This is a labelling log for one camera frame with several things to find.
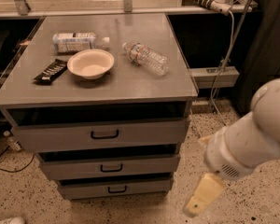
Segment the gray tabletop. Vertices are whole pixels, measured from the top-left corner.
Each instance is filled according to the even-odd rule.
[[[52,43],[56,33],[94,32],[97,42],[110,37],[115,58],[110,72],[97,80],[76,77],[66,70],[50,86],[34,83],[58,54]],[[154,77],[133,65],[123,42],[139,42],[169,57],[170,72]],[[188,100],[197,96],[187,65],[165,14],[122,14],[47,17],[0,90],[0,107],[113,104]]]

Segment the cabinet handle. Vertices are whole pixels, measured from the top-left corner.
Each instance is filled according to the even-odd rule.
[[[114,193],[123,193],[123,192],[126,192],[126,190],[127,190],[127,186],[126,186],[126,185],[124,186],[124,189],[123,189],[123,190],[111,190],[111,188],[108,187],[108,192],[109,192],[110,194],[114,194]]]
[[[101,172],[102,173],[115,173],[115,172],[120,172],[122,170],[122,168],[123,168],[122,163],[120,164],[120,168],[118,168],[118,169],[111,169],[111,170],[104,170],[104,166],[101,165]]]
[[[116,130],[114,135],[109,135],[109,136],[96,136],[94,131],[91,131],[92,139],[110,139],[110,138],[117,138],[118,136],[119,136],[119,130]]]

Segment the speckled floor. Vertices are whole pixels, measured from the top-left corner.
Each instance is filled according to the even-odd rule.
[[[228,124],[239,117],[228,100],[217,101]],[[280,161],[262,164],[251,176],[228,183],[226,192],[196,218],[182,213],[184,201],[194,190],[201,174],[203,147],[197,142],[223,126],[204,101],[194,102],[192,123],[181,148],[182,159],[171,191],[69,202],[63,200],[56,184],[38,169],[38,160],[24,171],[9,174],[0,171],[0,219],[22,216],[28,224],[219,224],[280,223]],[[0,149],[6,140],[0,134]],[[20,168],[30,161],[31,153],[8,151],[0,158],[0,167]]]

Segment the black cable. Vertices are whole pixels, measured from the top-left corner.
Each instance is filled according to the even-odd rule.
[[[34,160],[34,158],[35,158],[35,154],[33,154],[31,160],[29,161],[29,163],[26,164],[24,167],[20,168],[19,170],[11,171],[11,170],[7,170],[7,169],[0,168],[0,171],[7,172],[7,173],[18,173],[18,172],[20,172],[20,171],[23,171],[25,168],[27,168],[27,167],[32,163],[32,161]]]
[[[9,146],[7,146],[7,148],[4,149],[4,150],[2,151],[2,153],[0,153],[0,157],[1,157],[8,149],[9,149]]]

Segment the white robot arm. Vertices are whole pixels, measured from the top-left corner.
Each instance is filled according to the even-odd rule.
[[[257,165],[280,159],[280,78],[262,86],[251,112],[209,140],[204,161],[223,179],[250,175]]]

